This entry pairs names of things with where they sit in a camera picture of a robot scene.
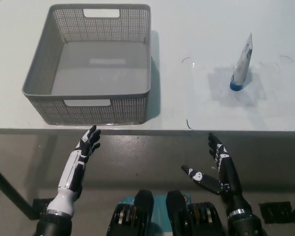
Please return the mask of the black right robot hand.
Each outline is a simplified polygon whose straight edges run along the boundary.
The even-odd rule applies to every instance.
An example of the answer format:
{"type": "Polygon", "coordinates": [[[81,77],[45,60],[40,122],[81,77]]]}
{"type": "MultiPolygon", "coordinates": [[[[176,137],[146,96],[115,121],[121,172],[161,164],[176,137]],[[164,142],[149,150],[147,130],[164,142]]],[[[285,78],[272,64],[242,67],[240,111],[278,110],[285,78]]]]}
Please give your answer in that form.
{"type": "Polygon", "coordinates": [[[222,197],[223,202],[226,204],[226,214],[229,218],[237,214],[251,215],[252,208],[242,194],[242,186],[236,167],[225,145],[217,136],[209,133],[208,146],[209,153],[216,163],[219,173],[218,179],[187,165],[182,165],[181,169],[196,185],[222,197]]]}

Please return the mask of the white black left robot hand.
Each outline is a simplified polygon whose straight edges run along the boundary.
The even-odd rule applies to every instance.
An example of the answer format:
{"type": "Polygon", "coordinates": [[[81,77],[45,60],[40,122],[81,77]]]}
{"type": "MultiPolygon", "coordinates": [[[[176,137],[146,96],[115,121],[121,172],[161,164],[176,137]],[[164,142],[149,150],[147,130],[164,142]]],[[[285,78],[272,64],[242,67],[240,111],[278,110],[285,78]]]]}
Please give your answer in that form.
{"type": "Polygon", "coordinates": [[[92,126],[71,152],[62,172],[56,197],[48,204],[46,213],[72,217],[74,203],[82,192],[86,165],[90,156],[100,147],[101,130],[92,126]]]}

